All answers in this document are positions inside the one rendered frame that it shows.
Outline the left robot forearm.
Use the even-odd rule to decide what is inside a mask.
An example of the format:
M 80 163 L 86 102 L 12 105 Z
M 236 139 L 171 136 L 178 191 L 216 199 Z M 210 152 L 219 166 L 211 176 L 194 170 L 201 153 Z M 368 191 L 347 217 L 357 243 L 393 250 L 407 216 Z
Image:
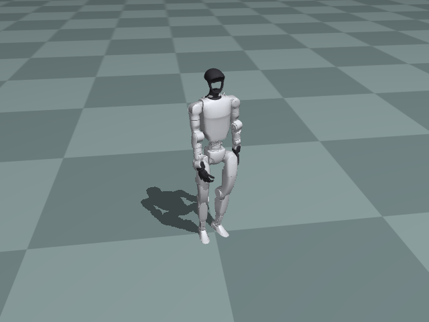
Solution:
M 231 130 L 231 133 L 232 133 L 232 143 L 233 143 L 232 148 L 234 150 L 237 149 L 237 146 L 241 146 L 241 129 L 239 129 L 238 131 Z

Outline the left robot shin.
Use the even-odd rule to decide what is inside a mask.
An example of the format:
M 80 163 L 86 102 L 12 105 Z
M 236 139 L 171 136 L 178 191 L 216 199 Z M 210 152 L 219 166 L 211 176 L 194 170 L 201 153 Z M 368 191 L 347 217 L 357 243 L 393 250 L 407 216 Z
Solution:
M 218 227 L 221 225 L 220 222 L 223 220 L 223 216 L 227 210 L 229 203 L 229 195 L 226 195 L 224 199 L 214 199 L 214 208 L 215 208 L 215 221 L 214 224 Z

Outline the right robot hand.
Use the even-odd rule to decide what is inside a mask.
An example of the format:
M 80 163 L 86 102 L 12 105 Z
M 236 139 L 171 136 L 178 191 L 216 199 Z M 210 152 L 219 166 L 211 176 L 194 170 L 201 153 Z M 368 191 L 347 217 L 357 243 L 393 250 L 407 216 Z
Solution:
M 211 180 L 210 178 L 214 178 L 214 177 L 207 173 L 207 171 L 205 170 L 205 165 L 203 161 L 200 163 L 200 166 L 201 168 L 196 168 L 200 179 L 201 180 L 203 179 L 203 181 L 205 182 L 213 182 L 214 180 Z

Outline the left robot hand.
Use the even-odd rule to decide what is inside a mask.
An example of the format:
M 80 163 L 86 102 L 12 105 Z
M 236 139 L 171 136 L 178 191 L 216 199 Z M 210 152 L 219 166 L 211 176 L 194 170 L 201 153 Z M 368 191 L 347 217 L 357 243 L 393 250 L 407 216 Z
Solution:
M 237 160 L 238 160 L 238 165 L 239 165 L 239 152 L 240 152 L 240 149 L 241 149 L 241 147 L 240 146 L 237 146 L 237 149 L 236 150 L 234 150 L 233 148 L 232 148 L 232 151 L 235 153 L 235 155 L 237 156 Z

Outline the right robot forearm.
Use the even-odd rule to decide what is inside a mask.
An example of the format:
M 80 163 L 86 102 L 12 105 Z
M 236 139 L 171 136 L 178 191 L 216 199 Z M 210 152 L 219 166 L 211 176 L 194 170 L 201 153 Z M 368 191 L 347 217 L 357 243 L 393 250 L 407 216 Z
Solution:
M 196 168 L 201 168 L 200 163 L 203 161 L 202 143 L 197 142 L 197 136 L 192 134 L 192 148 L 194 151 L 194 165 Z

